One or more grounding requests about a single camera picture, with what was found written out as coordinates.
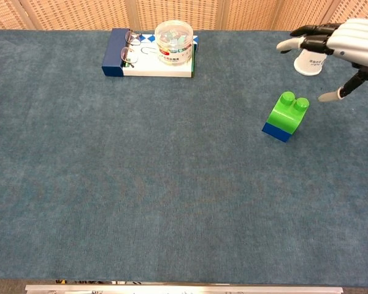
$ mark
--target blue lego brick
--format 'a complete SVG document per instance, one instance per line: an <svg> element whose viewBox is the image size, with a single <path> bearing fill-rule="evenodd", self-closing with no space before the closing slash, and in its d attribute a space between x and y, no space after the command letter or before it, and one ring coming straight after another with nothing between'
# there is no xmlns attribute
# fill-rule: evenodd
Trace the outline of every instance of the blue lego brick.
<svg viewBox="0 0 368 294"><path fill-rule="evenodd" d="M278 140L281 140L282 142L287 142L291 137L291 134L289 134L288 132L281 130L279 127L273 126L268 122L265 123L262 131L273 136L274 138L277 138Z"/></svg>
<svg viewBox="0 0 368 294"><path fill-rule="evenodd" d="M102 62L102 70L108 77L122 77L123 61L120 51L126 45L125 33L128 29L112 29Z"/></svg>

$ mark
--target glasses lens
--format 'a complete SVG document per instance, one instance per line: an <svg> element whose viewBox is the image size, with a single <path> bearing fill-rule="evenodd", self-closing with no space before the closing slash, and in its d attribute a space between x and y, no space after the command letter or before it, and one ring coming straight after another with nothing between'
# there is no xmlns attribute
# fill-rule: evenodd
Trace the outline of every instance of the glasses lens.
<svg viewBox="0 0 368 294"><path fill-rule="evenodd" d="M131 45L140 45L139 36L134 34L132 31L128 31L125 33L125 41Z"/></svg>
<svg viewBox="0 0 368 294"><path fill-rule="evenodd" d="M120 56L123 61L128 63L135 63L137 61L137 55L135 51L129 47L124 47L121 49Z"/></svg>

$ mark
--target wooden panel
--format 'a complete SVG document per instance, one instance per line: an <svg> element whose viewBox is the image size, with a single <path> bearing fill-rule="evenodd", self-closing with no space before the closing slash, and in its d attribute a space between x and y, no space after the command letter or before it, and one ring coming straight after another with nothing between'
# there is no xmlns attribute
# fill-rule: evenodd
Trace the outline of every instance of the wooden panel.
<svg viewBox="0 0 368 294"><path fill-rule="evenodd" d="M343 23L349 18L368 18L368 0L342 0L330 21Z"/></svg>
<svg viewBox="0 0 368 294"><path fill-rule="evenodd" d="M304 25L319 25L332 0L284 0L273 29L291 31Z"/></svg>
<svg viewBox="0 0 368 294"><path fill-rule="evenodd" d="M193 29L216 29L217 0L136 0L140 28L155 29L166 20L183 20Z"/></svg>
<svg viewBox="0 0 368 294"><path fill-rule="evenodd" d="M0 29L26 29L27 25L9 0L0 0Z"/></svg>
<svg viewBox="0 0 368 294"><path fill-rule="evenodd" d="M230 0L226 29L270 29L278 7L277 0Z"/></svg>
<svg viewBox="0 0 368 294"><path fill-rule="evenodd" d="M124 0L20 0L41 29L128 28Z"/></svg>

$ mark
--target container lid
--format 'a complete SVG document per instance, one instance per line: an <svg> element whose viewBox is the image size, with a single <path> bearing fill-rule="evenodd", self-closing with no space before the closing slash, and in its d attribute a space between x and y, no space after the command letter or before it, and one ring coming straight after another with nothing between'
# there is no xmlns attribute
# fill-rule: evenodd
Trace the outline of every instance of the container lid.
<svg viewBox="0 0 368 294"><path fill-rule="evenodd" d="M157 43L164 47L181 47L192 43L194 31L182 20L167 20L155 29Z"/></svg>

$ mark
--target green lego brick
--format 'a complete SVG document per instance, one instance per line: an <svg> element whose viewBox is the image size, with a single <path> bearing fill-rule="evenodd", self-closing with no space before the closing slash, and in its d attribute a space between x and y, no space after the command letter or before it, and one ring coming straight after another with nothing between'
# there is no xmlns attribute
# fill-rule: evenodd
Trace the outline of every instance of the green lego brick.
<svg viewBox="0 0 368 294"><path fill-rule="evenodd" d="M308 99L302 97L296 99L294 93L284 92L271 111L267 122L289 134L293 134L299 127L308 107Z"/></svg>

